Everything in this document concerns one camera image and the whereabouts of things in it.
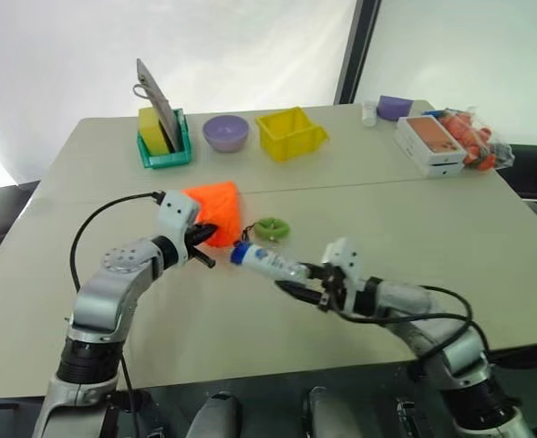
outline green organizer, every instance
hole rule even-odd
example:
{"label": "green organizer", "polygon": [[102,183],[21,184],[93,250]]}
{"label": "green organizer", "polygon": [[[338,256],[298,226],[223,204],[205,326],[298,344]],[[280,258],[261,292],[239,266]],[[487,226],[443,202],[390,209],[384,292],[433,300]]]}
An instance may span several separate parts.
{"label": "green organizer", "polygon": [[167,153],[166,155],[150,155],[144,140],[137,134],[137,145],[139,146],[142,165],[148,169],[161,169],[163,167],[182,166],[191,162],[191,140],[189,140],[189,127],[183,114],[183,109],[174,109],[175,116],[181,128],[181,152]]}

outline green ring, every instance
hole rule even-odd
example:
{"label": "green ring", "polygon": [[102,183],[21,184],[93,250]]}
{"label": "green ring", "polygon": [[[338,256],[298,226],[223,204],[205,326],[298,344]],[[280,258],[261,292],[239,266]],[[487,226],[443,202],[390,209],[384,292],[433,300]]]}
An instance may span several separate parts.
{"label": "green ring", "polygon": [[290,226],[281,219],[264,217],[254,224],[253,231],[263,240],[280,240],[288,236]]}

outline purple container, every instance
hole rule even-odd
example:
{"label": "purple container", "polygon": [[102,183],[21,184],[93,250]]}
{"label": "purple container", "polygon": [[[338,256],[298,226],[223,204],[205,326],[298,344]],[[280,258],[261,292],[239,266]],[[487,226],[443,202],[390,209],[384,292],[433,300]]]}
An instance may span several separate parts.
{"label": "purple container", "polygon": [[238,116],[217,116],[203,125],[203,135],[217,152],[237,152],[248,139],[248,122]]}
{"label": "purple container", "polygon": [[412,108],[413,100],[380,96],[377,104],[377,115],[382,119],[396,121],[407,117]]}

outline yellow basket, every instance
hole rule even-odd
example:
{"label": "yellow basket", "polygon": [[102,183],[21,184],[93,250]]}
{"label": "yellow basket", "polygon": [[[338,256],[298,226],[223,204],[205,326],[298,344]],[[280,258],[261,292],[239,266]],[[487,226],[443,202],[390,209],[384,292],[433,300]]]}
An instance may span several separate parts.
{"label": "yellow basket", "polygon": [[316,151],[326,131],[315,125],[305,112],[294,107],[256,118],[260,127],[260,144],[277,162],[283,162],[303,153]]}

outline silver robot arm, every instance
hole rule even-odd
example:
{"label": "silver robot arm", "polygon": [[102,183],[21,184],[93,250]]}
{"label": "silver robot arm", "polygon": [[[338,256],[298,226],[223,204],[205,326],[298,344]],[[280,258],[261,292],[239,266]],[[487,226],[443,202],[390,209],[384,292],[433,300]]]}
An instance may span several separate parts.
{"label": "silver robot arm", "polygon": [[[140,296],[165,269],[183,266],[192,256],[213,267],[214,262],[195,248],[217,228],[194,224],[200,206],[174,191],[165,193],[158,203],[160,235],[108,251],[98,272],[79,290],[34,438],[99,436]],[[69,414],[64,418],[63,412]]]}
{"label": "silver robot arm", "polygon": [[[443,396],[460,436],[533,437],[522,413],[509,402],[492,375],[476,329],[463,330],[465,321],[452,318],[389,323],[388,318],[428,316],[444,310],[424,287],[376,277],[362,279],[359,253],[347,239],[328,245],[320,265],[285,260],[248,243],[236,246],[232,262],[276,280],[277,286],[301,301],[324,311],[332,308],[354,322],[381,324],[401,338],[423,359],[424,371]],[[324,293],[308,288],[314,279],[321,281]],[[458,331],[456,340],[440,347]]]}

